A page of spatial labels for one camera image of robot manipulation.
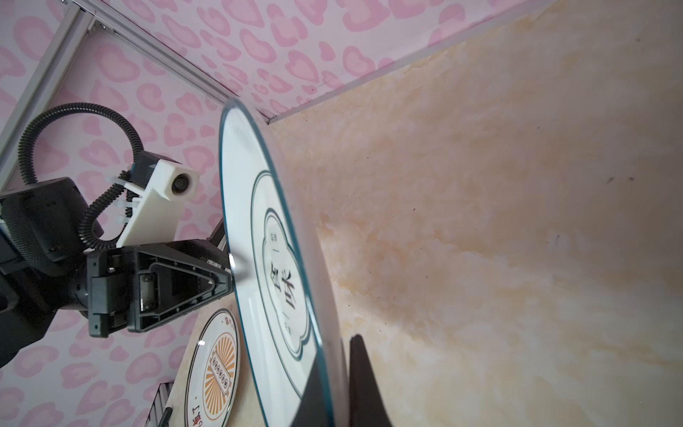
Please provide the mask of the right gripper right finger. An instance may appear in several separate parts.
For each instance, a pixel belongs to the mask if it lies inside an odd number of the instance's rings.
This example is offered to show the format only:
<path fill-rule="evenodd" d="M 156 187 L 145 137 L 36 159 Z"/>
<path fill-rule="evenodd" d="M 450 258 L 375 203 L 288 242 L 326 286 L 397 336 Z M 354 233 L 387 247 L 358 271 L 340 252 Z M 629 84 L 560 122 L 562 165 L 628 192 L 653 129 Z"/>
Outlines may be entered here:
<path fill-rule="evenodd" d="M 350 339 L 350 426 L 392 427 L 363 337 Z"/>

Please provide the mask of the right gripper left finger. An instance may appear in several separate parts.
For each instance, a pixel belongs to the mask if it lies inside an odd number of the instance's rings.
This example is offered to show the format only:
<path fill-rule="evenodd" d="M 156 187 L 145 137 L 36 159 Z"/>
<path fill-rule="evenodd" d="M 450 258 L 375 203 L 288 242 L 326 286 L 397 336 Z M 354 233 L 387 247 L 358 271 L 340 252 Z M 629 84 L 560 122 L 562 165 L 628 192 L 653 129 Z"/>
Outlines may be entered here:
<path fill-rule="evenodd" d="M 313 368 L 291 427 L 327 426 L 327 409 L 320 373 L 318 368 Z"/>

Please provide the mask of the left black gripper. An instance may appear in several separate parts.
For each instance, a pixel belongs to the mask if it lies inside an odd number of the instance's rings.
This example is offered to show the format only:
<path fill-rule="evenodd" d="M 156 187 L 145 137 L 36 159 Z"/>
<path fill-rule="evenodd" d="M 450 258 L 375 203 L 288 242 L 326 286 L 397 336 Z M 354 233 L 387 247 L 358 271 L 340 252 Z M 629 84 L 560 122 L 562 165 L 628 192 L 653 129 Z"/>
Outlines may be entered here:
<path fill-rule="evenodd" d="M 149 332 L 233 293 L 223 219 L 208 242 L 212 247 L 123 247 L 87 254 L 71 278 L 71 305 L 87 318 L 89 336 Z"/>

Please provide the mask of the white plate grey cloud outline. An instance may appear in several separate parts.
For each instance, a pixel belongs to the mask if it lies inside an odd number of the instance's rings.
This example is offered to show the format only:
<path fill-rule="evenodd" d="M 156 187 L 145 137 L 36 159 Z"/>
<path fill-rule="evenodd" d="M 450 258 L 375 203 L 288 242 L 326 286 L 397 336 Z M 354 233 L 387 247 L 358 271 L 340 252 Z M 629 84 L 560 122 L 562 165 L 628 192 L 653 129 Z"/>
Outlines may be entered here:
<path fill-rule="evenodd" d="M 346 361 L 321 246 L 284 151 L 237 99 L 222 112 L 219 160 L 236 299 L 263 419 L 291 426 L 318 368 L 328 426 L 345 426 Z"/>

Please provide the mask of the large orange sunburst plate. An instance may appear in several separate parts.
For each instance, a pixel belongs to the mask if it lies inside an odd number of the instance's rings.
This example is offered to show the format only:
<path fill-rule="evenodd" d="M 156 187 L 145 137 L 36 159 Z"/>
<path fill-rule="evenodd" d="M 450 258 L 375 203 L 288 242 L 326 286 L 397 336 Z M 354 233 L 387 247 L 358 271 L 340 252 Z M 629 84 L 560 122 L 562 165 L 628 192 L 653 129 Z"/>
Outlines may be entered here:
<path fill-rule="evenodd" d="M 219 309 L 204 325 L 190 363 L 184 424 L 225 426 L 234 405 L 240 368 L 240 338 L 233 314 Z"/>

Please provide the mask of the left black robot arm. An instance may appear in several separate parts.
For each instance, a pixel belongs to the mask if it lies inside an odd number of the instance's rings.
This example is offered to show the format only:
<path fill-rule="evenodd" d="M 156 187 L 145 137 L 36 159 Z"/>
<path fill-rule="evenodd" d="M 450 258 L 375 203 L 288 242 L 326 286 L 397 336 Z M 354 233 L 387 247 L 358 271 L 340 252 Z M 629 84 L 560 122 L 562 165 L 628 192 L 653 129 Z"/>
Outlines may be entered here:
<path fill-rule="evenodd" d="M 192 239 L 117 247 L 98 216 L 124 189 L 87 204 L 69 178 L 1 197 L 1 361 L 40 341 L 60 310 L 79 311 L 87 333 L 145 333 L 230 295 L 229 257 Z"/>

